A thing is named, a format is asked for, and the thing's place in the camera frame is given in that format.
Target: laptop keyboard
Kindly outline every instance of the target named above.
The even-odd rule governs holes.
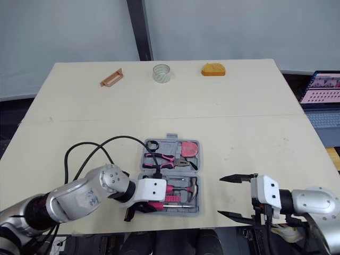
[[[306,113],[314,128],[340,128],[340,112]]]

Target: gray wall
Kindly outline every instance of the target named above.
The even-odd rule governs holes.
[[[339,0],[146,0],[155,60],[273,58],[340,69]]]
[[[34,96],[55,62],[138,60],[126,1],[0,0],[0,100]]]

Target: bread slice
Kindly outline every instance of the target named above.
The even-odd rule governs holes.
[[[224,76],[225,68],[220,63],[205,64],[202,68],[202,74],[204,76]]]

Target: clear glass cup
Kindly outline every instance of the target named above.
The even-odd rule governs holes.
[[[171,78],[170,67],[165,64],[155,65],[153,77],[159,83],[168,82]]]

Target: pink pliers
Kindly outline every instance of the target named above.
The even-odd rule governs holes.
[[[172,169],[175,166],[189,166],[190,165],[189,161],[180,159],[180,158],[175,158],[175,156],[172,156],[172,155],[164,155],[161,153],[153,153],[153,155],[155,155],[156,158],[162,158],[162,159],[169,161],[167,163],[161,164],[160,169],[162,168]],[[147,158],[150,158],[152,157],[152,154],[145,153],[144,156]],[[143,164],[143,168],[156,168],[156,165],[145,163]]]

